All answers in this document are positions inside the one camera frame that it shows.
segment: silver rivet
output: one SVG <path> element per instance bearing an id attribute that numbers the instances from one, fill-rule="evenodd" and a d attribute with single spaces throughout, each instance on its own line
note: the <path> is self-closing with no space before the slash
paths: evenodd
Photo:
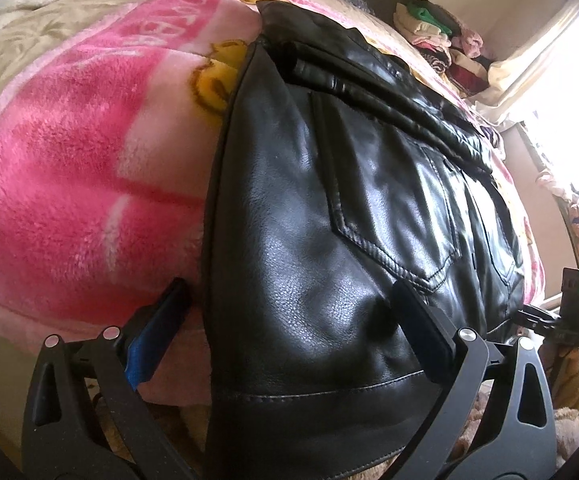
<path id="1" fill-rule="evenodd" d="M 458 331 L 458 336 L 463 341 L 474 341 L 476 339 L 476 332 L 471 328 L 461 328 L 460 331 Z"/>
<path id="2" fill-rule="evenodd" d="M 102 336 L 107 341 L 112 341 L 120 335 L 120 329 L 117 326 L 108 326 Z"/>
<path id="3" fill-rule="evenodd" d="M 45 346 L 47 348 L 53 348 L 60 342 L 60 338 L 57 335 L 51 335 L 45 339 Z"/>
<path id="4" fill-rule="evenodd" d="M 521 345 L 521 347 L 523 347 L 525 350 L 533 350 L 534 349 L 534 343 L 528 337 L 521 337 L 519 339 L 519 345 Z"/>

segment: red fabric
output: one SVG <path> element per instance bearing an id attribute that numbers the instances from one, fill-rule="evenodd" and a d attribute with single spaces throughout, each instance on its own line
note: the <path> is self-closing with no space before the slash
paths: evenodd
<path id="1" fill-rule="evenodd" d="M 448 67 L 447 75 L 454 83 L 458 84 L 458 86 L 470 95 L 482 92 L 489 86 L 487 81 L 483 81 L 476 74 L 471 73 L 468 69 L 457 64 L 452 64 Z"/>
<path id="2" fill-rule="evenodd" d="M 428 43 L 428 41 L 421 41 L 420 43 L 416 43 L 416 47 L 418 48 L 427 48 L 428 50 L 433 50 L 434 52 L 438 51 L 438 48 Z"/>

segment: back pocket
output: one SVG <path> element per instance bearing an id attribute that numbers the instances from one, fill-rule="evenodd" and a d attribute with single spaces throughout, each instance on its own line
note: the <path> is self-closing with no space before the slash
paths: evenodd
<path id="1" fill-rule="evenodd" d="M 394 276 L 435 290 L 460 256 L 444 157 L 336 97 L 311 99 L 332 228 Z"/>

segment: pink blanket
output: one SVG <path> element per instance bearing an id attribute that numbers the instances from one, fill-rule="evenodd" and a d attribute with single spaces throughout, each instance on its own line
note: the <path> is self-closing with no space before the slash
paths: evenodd
<path id="1" fill-rule="evenodd" d="M 221 114 L 256 0 L 141 0 L 40 57 L 0 95 L 0 334 L 36 352 L 198 282 Z M 289 0 L 350 27 L 305 0 Z M 146 399 L 209 400 L 199 310 Z"/>

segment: black clamp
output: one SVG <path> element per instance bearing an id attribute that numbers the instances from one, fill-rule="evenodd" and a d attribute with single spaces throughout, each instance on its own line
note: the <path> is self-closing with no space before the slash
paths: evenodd
<path id="1" fill-rule="evenodd" d="M 381 480 L 547 480 L 556 471 L 556 428 L 547 379 L 534 343 L 512 346 L 459 330 L 410 283 L 391 303 L 425 375 L 442 393 Z M 492 391 L 466 455 L 448 462 L 485 380 Z"/>
<path id="2" fill-rule="evenodd" d="M 545 342 L 579 347 L 579 269 L 563 269 L 563 293 L 558 314 L 525 305 L 512 316 L 512 322 L 533 330 Z"/>
<path id="3" fill-rule="evenodd" d="M 23 472 L 33 480 L 198 480 L 135 391 L 154 374 L 191 304 L 175 280 L 156 304 L 96 339 L 66 343 L 51 335 L 38 356 L 25 410 Z M 98 381 L 134 463 L 111 449 L 85 379 Z"/>

